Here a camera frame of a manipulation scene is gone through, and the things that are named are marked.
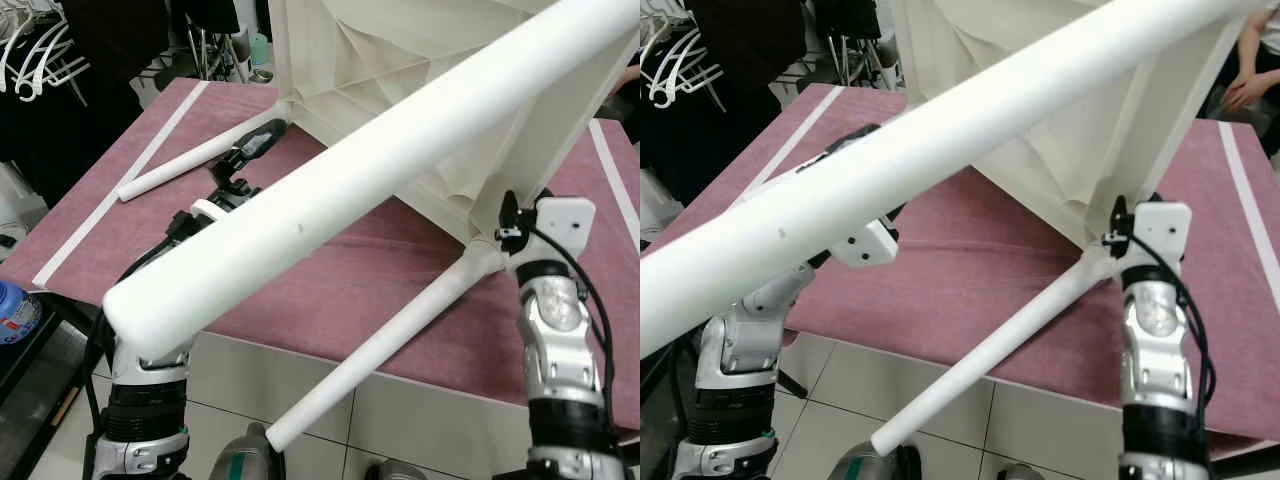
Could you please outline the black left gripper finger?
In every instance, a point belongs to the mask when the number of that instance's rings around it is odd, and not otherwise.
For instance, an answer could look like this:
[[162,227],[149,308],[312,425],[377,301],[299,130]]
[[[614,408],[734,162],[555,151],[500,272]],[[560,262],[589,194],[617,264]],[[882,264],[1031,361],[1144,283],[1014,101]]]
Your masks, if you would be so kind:
[[291,123],[284,119],[271,119],[259,128],[243,134],[228,151],[228,165],[238,172],[252,160],[261,157],[287,132]]
[[829,155],[838,152],[840,150],[847,147],[849,145],[856,143],[859,140],[877,132],[881,124],[861,125],[856,131],[840,137],[838,140],[824,147],[824,150],[822,151],[822,157],[828,157]]

